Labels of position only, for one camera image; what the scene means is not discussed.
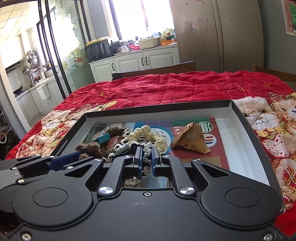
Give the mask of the cream knitted scrunchie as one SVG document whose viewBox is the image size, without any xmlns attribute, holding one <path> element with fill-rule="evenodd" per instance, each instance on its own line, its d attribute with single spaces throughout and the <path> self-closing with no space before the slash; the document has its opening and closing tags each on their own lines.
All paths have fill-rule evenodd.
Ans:
<svg viewBox="0 0 296 241">
<path fill-rule="evenodd" d="M 129 144 L 131 146 L 132 144 L 137 144 L 142 146 L 146 157 L 151 154 L 153 147 L 156 147 L 160 154 L 164 154 L 168 150 L 166 138 L 159 133 L 154 133 L 148 125 L 136 128 L 134 131 L 128 129 L 123 134 L 123 139 L 120 143 L 122 145 Z"/>
</svg>

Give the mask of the teal binder clip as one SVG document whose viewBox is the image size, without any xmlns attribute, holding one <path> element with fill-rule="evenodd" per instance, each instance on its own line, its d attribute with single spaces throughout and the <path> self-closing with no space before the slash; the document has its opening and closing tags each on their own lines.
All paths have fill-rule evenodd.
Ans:
<svg viewBox="0 0 296 241">
<path fill-rule="evenodd" d="M 100 135 L 99 137 L 95 138 L 93 140 L 93 142 L 98 143 L 99 145 L 108 142 L 110 140 L 110 134 L 109 133 L 105 133 L 103 135 Z"/>
</svg>

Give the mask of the white kitchen cabinet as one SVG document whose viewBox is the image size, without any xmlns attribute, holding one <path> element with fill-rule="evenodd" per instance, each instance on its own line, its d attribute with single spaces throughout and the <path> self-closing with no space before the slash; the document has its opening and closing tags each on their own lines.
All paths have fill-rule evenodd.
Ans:
<svg viewBox="0 0 296 241">
<path fill-rule="evenodd" d="M 111 81 L 114 73 L 159 68 L 179 63 L 178 46 L 173 44 L 119 54 L 94 61 L 89 65 L 94 80 L 98 83 Z"/>
</svg>

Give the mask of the dark wooden chair back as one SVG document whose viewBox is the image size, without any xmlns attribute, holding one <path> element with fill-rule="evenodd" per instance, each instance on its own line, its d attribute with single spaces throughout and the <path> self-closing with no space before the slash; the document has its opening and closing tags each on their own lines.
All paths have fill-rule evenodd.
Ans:
<svg viewBox="0 0 296 241">
<path fill-rule="evenodd" d="M 156 74 L 163 75 L 168 73 L 180 74 L 180 73 L 187 73 L 192 71 L 196 71 L 196 65 L 194 61 L 189 61 L 189 62 L 174 64 L 174 65 L 165 66 L 165 67 L 113 73 L 112 81 L 118 80 L 121 78 L 129 78 L 129 77 L 143 76 L 143 75 L 149 75 L 149 74 L 154 74 L 154 75 Z"/>
</svg>

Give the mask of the black microwave oven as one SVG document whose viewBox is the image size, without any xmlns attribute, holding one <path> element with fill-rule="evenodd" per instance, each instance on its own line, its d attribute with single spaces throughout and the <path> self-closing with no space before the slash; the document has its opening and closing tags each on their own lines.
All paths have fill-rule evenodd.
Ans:
<svg viewBox="0 0 296 241">
<path fill-rule="evenodd" d="M 85 46 L 88 62 L 94 62 L 112 56 L 107 39 Z"/>
</svg>

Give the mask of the silver double-door refrigerator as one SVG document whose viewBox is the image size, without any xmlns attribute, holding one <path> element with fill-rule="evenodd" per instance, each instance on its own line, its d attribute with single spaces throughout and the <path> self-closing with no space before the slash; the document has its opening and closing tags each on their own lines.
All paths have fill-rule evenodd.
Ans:
<svg viewBox="0 0 296 241">
<path fill-rule="evenodd" d="M 170 1 L 179 59 L 198 71 L 251 71 L 264 64 L 258 1 Z"/>
</svg>

